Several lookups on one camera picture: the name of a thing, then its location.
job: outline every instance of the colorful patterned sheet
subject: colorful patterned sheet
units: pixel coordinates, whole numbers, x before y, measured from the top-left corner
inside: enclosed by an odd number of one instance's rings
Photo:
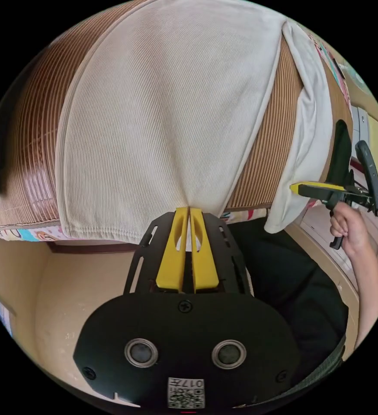
[[[53,242],[68,240],[60,225],[34,229],[0,229],[0,238],[6,241]]]
[[[255,209],[240,212],[224,212],[221,219],[227,223],[245,222],[247,220],[265,217],[266,209]],[[6,241],[54,242],[73,240],[62,232],[60,225],[44,226],[34,229],[0,229],[0,238]]]
[[[352,114],[352,104],[350,102],[348,86],[346,85],[345,80],[342,78],[342,74],[339,71],[338,67],[335,65],[333,55],[330,53],[330,51],[327,49],[325,44],[320,39],[316,39],[309,33],[308,36],[314,42],[314,45],[316,46],[320,58],[325,61],[326,65],[329,67],[330,71],[335,77],[336,82],[339,85],[339,88],[342,91],[345,101],[349,107],[349,111]]]

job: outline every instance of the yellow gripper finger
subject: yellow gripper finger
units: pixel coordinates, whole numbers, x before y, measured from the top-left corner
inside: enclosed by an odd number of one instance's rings
[[[173,218],[172,229],[167,240],[162,262],[157,273],[156,285],[159,288],[182,291],[185,271],[186,238],[188,231],[189,208],[179,207]],[[179,251],[176,246],[180,240]]]
[[[190,232],[192,236],[192,273],[195,292],[216,288],[219,284],[218,274],[200,209],[190,209]],[[201,245],[199,251],[196,248],[196,237]]]
[[[294,183],[293,185],[290,185],[290,190],[299,195],[299,189],[298,187],[300,185],[304,185],[304,186],[309,186],[309,187],[321,187],[324,188],[326,190],[342,190],[345,191],[345,188],[343,186],[338,186],[338,185],[332,185],[330,183],[321,183],[321,182],[299,182],[299,183]]]

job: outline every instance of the hand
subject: hand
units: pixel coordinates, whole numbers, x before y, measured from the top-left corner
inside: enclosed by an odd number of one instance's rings
[[[330,233],[343,236],[342,248],[350,259],[372,249],[369,243],[368,230],[362,215],[343,202],[338,202],[330,218]]]

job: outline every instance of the black pants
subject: black pants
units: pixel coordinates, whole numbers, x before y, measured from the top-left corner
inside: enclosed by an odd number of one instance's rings
[[[256,298],[292,329],[301,363],[292,386],[316,369],[346,331],[348,307],[332,280],[284,231],[264,231],[266,219],[229,225],[242,251]]]

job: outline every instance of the screw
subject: screw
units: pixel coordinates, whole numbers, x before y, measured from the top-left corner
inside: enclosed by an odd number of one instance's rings
[[[285,379],[287,377],[287,371],[286,370],[282,370],[276,377],[275,377],[275,381],[277,383],[281,383],[284,382]]]
[[[190,301],[183,300],[179,303],[178,308],[179,308],[179,311],[182,313],[189,313],[192,310],[193,305]]]
[[[89,380],[94,380],[97,377],[97,375],[95,374],[95,372],[90,367],[84,367],[82,369],[82,373]]]

